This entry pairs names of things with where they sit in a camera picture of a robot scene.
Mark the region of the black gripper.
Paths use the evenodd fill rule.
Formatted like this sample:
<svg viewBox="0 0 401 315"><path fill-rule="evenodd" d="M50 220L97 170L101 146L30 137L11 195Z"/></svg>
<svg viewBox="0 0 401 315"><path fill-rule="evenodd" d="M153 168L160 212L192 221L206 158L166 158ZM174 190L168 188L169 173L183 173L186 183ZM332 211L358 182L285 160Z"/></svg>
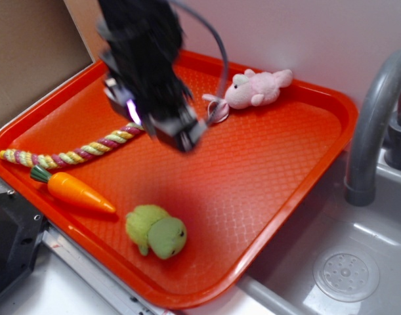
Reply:
<svg viewBox="0 0 401 315"><path fill-rule="evenodd" d="M173 65L182 30L166 1L99 1L98 33L108 43L105 93L113 109L152 137L180 151L193 150L205 132L187 103L192 94Z"/></svg>

